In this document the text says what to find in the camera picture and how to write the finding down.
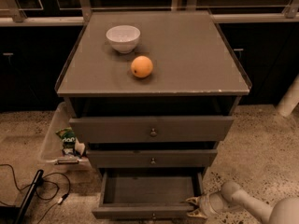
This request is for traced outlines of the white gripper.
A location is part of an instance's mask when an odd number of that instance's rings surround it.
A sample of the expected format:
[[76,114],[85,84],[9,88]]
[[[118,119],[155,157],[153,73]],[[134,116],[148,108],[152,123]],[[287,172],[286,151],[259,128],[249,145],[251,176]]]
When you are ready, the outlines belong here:
[[221,213],[226,207],[227,202],[219,192],[208,193],[199,197],[191,197],[185,200],[186,203],[199,205],[199,209],[195,209],[187,213],[188,217],[207,219]]

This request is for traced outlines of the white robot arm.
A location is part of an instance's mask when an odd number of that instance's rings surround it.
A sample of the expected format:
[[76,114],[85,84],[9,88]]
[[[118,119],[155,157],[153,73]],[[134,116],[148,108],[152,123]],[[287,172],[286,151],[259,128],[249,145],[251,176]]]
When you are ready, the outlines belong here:
[[299,198],[285,198],[270,206],[252,196],[233,181],[222,184],[219,191],[190,197],[186,200],[195,206],[188,217],[208,219],[223,212],[246,210],[261,224],[299,224]]

